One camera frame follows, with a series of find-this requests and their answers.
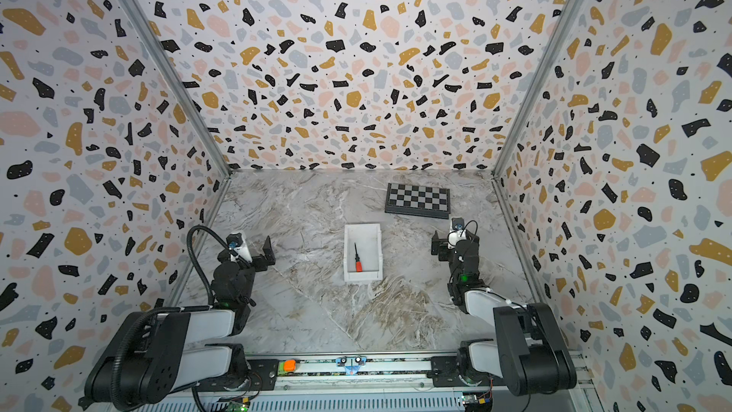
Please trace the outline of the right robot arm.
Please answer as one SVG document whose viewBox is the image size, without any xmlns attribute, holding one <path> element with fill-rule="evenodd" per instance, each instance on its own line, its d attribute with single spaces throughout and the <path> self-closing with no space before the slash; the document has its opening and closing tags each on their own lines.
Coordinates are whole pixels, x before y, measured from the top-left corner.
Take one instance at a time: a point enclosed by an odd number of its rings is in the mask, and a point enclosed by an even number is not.
<svg viewBox="0 0 732 412">
<path fill-rule="evenodd" d="M 488 323 L 494 337 L 464 341 L 456 368 L 467 383 L 498 377 L 515 396 L 553 394 L 577 385 L 577 368 L 556 318 L 544 303 L 517 303 L 480 277 L 480 238 L 466 228 L 431 238 L 430 253 L 449 266 L 455 307 Z"/>
</svg>

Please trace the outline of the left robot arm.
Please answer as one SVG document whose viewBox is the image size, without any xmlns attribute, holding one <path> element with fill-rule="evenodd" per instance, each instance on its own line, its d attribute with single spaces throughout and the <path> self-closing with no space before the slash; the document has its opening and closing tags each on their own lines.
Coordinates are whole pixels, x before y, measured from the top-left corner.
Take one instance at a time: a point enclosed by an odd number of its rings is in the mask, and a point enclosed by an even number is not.
<svg viewBox="0 0 732 412">
<path fill-rule="evenodd" d="M 187 388 L 236 391 L 257 383 L 242 345 L 226 339 L 245 328 L 257 305 L 255 277 L 276 264 L 276 254 L 271 240 L 252 254 L 241 233 L 219 243 L 211 276 L 194 264 L 206 303 L 129 314 L 91 369 L 86 400 L 132 411 Z"/>
</svg>

